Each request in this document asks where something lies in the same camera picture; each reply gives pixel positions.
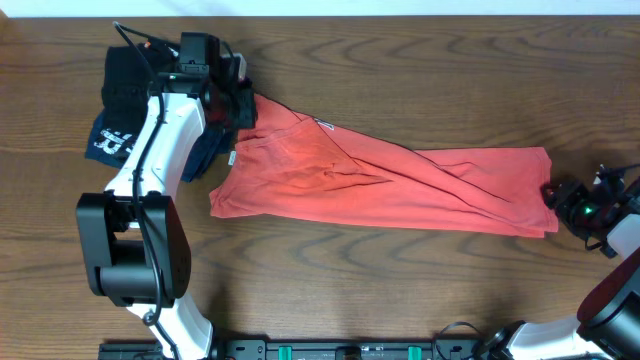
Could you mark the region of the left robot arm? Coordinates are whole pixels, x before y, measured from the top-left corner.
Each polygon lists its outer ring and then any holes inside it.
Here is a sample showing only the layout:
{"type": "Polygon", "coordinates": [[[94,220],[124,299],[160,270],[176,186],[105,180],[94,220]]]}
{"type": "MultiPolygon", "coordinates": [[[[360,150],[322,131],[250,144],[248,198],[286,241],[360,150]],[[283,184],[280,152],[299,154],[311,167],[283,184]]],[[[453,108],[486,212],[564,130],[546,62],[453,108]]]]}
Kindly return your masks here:
{"type": "Polygon", "coordinates": [[[141,319],[153,343],[104,343],[101,359],[220,359],[213,324],[188,284],[191,250],[174,204],[187,159],[208,129],[251,129],[257,120],[244,57],[213,35],[184,32],[179,43],[149,37],[171,57],[147,70],[146,120],[119,173],[83,194],[76,219],[89,287],[141,319]]]}

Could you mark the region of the red t-shirt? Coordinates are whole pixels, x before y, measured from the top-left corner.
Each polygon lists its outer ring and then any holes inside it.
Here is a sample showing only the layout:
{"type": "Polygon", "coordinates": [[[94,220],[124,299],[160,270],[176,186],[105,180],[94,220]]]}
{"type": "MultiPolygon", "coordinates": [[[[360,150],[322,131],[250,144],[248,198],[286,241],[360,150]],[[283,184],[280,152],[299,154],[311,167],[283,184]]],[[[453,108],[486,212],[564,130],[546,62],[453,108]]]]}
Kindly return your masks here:
{"type": "Polygon", "coordinates": [[[275,215],[358,226],[541,238],[559,224],[541,195],[542,147],[410,150],[255,98],[231,170],[210,195],[218,218],[275,215]]]}

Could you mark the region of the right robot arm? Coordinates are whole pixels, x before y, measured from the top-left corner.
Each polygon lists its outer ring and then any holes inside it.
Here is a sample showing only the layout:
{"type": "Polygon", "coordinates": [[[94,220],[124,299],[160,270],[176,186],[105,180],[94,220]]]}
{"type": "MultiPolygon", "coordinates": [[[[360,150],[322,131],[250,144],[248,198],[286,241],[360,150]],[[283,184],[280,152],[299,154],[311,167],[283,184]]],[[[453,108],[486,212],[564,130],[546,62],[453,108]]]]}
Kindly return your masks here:
{"type": "Polygon", "coordinates": [[[601,167],[593,187],[548,185],[545,204],[588,251],[621,263],[577,313],[548,323],[519,321],[477,347],[475,359],[637,359],[639,357],[639,182],[601,167]]]}

